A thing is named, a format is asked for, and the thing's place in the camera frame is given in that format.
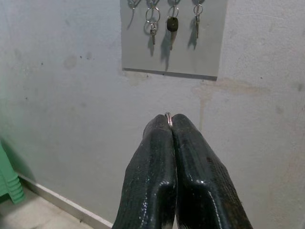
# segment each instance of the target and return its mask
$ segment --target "tiled floor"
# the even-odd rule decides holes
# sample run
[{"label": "tiled floor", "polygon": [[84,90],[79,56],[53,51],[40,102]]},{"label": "tiled floor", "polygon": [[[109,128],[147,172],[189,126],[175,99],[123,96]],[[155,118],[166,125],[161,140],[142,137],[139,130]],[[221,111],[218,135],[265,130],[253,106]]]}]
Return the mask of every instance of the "tiled floor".
[{"label": "tiled floor", "polygon": [[0,229],[92,229],[29,190],[25,194],[17,205],[0,199]]}]

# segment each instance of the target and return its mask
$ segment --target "metal ring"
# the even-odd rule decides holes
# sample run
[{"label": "metal ring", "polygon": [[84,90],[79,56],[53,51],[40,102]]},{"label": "metal ring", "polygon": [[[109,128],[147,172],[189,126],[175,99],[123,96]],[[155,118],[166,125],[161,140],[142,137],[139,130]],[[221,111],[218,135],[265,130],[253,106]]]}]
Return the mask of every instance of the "metal ring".
[{"label": "metal ring", "polygon": [[[174,15],[171,16],[171,15],[170,15],[172,9],[173,9],[173,14],[174,14],[175,10],[177,10],[177,15],[176,15],[176,16],[174,16]],[[179,15],[179,8],[178,8],[177,6],[172,6],[172,7],[170,7],[170,9],[169,9],[168,12],[167,12],[167,16],[168,16],[168,17],[177,18],[178,15]]]},{"label": "metal ring", "polygon": [[166,112],[166,113],[165,113],[165,117],[166,117],[167,120],[168,120],[168,125],[169,125],[170,127],[172,127],[172,126],[173,126],[173,121],[172,121],[171,113]]},{"label": "metal ring", "polygon": [[203,12],[203,6],[201,4],[195,5],[194,7],[194,14],[196,15],[200,15]]},{"label": "metal ring", "polygon": [[[156,10],[156,11],[158,12],[159,17],[158,17],[158,20],[157,20],[156,22],[152,22],[152,21],[150,21],[151,18],[150,18],[150,19],[147,18],[148,12],[149,12],[150,10],[152,10],[152,16],[151,16],[151,18],[153,17],[153,10]],[[155,7],[155,6],[154,6],[154,7],[151,7],[151,8],[148,8],[148,10],[146,11],[145,17],[146,17],[146,22],[149,23],[149,24],[158,23],[158,22],[160,21],[160,18],[161,18],[160,10],[159,10],[157,7]]]}]

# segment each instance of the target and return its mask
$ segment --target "water stain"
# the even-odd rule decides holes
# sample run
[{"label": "water stain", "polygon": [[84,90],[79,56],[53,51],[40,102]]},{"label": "water stain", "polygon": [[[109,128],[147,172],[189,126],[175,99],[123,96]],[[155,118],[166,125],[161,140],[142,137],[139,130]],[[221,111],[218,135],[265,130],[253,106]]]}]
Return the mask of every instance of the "water stain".
[{"label": "water stain", "polygon": [[217,81],[201,81],[199,86],[192,89],[192,92],[200,99],[200,131],[202,131],[204,107],[212,99],[213,94],[219,91],[235,95],[245,94],[249,96],[260,96],[270,93],[268,88],[253,86],[243,80],[223,78]]},{"label": "water stain", "polygon": [[131,86],[138,86],[141,82],[149,79],[146,73],[125,71],[124,74]]},{"label": "water stain", "polygon": [[275,29],[275,23],[272,22],[270,27],[269,27],[269,32],[272,32]]},{"label": "water stain", "polygon": [[19,49],[14,49],[14,54],[18,61],[22,61],[22,53],[20,52]]},{"label": "water stain", "polygon": [[71,70],[76,66],[76,64],[77,64],[77,57],[75,55],[68,56],[63,62],[63,66],[67,70]]},{"label": "water stain", "polygon": [[92,53],[91,52],[87,52],[86,58],[87,58],[87,60],[91,60],[92,59]]},{"label": "water stain", "polygon": [[305,91],[304,83],[294,82],[292,84],[292,88],[296,89],[298,92]]},{"label": "water stain", "polygon": [[81,103],[81,107],[86,108],[87,104],[83,102],[83,103]]},{"label": "water stain", "polygon": [[276,106],[275,107],[275,111],[277,114],[281,115],[282,113],[284,113],[284,109],[281,108],[280,106]]},{"label": "water stain", "polygon": [[65,20],[65,23],[67,26],[70,26],[70,22],[68,21],[68,19]]},{"label": "water stain", "polygon": [[229,35],[230,35],[230,38],[233,38],[237,35],[237,31],[236,30],[231,30],[231,31],[229,31]]},{"label": "water stain", "polygon": [[299,85],[297,86],[297,90],[299,92],[303,91],[304,90],[304,84],[303,83],[299,83]]}]

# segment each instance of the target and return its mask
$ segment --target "green plastic chair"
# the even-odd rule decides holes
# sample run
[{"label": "green plastic chair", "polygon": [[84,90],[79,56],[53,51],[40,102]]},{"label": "green plastic chair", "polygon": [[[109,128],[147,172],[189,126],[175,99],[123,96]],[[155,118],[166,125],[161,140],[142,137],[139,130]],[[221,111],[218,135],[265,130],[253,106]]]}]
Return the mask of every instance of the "green plastic chair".
[{"label": "green plastic chair", "polygon": [[18,204],[25,199],[17,173],[0,144],[0,197],[9,194],[12,202]]}]

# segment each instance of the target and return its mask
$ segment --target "metal key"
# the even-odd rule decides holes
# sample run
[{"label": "metal key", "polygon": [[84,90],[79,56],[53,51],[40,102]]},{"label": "metal key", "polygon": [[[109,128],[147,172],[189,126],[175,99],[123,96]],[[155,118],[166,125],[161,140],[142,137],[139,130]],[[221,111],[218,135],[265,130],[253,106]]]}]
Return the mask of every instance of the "metal key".
[{"label": "metal key", "polygon": [[203,12],[203,7],[201,4],[198,4],[195,5],[194,7],[194,14],[196,15],[195,16],[195,25],[196,25],[196,38],[198,39],[199,38],[199,23],[200,23],[200,14],[202,14]]},{"label": "metal key", "polygon": [[179,21],[176,17],[168,17],[167,30],[171,32],[171,50],[173,50],[173,43],[176,39],[177,31],[179,28]]},{"label": "metal key", "polygon": [[157,34],[157,29],[155,24],[151,24],[151,37],[152,37],[152,43],[155,45],[156,44],[156,34]]},{"label": "metal key", "polygon": [[196,15],[196,37],[199,38],[199,23],[200,23],[200,15]]}]

